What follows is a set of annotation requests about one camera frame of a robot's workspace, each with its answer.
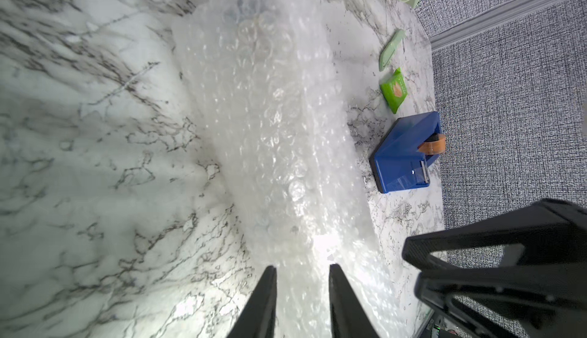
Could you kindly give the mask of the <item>clear bubble wrap sheet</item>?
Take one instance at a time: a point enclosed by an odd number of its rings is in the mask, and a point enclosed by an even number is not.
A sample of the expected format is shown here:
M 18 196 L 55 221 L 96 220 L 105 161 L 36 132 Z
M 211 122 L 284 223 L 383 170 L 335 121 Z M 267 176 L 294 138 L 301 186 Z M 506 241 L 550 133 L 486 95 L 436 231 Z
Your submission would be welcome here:
M 281 333 L 330 335 L 338 264 L 377 334 L 409 336 L 317 0 L 209 0 L 172 29 L 252 261 L 277 269 Z

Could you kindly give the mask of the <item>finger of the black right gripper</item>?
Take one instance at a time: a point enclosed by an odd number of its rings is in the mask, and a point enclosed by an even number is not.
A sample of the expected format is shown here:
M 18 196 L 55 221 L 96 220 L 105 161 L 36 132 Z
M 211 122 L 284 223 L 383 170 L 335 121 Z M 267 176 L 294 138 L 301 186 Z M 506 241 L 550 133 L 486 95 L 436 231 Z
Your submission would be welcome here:
M 585 276 L 584 264 L 425 270 L 414 293 L 473 337 L 513 334 L 465 299 L 519 322 L 530 337 L 584 337 Z
M 432 252 L 523 246 L 527 265 L 573 263 L 586 257 L 586 209 L 543 199 L 525 208 L 455 229 L 405 240 L 402 258 L 417 269 L 452 269 Z

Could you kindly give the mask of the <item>blue tape dispenser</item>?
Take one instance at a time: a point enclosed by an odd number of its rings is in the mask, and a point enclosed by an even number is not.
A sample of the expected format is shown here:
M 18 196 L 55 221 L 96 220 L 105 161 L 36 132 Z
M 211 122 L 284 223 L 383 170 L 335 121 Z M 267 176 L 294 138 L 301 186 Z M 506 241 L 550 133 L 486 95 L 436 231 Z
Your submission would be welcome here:
M 397 119 L 369 157 L 379 192 L 429 187 L 429 167 L 446 147 L 437 111 Z

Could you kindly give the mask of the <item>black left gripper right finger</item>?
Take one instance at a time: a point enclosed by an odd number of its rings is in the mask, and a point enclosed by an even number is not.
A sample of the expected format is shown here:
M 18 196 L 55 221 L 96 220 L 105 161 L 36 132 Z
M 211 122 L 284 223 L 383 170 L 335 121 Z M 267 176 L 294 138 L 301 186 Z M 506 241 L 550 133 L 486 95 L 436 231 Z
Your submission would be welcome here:
M 332 264 L 329 272 L 331 331 L 334 338 L 378 338 L 341 266 Z

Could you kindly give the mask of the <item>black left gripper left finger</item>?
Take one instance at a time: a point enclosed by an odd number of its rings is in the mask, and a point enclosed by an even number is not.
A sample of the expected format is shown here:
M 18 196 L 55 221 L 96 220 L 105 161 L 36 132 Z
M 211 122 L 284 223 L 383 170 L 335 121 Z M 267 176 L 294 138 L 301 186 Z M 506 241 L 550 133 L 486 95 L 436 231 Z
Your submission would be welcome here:
M 272 338 L 278 296 L 277 269 L 268 266 L 228 334 L 228 338 Z

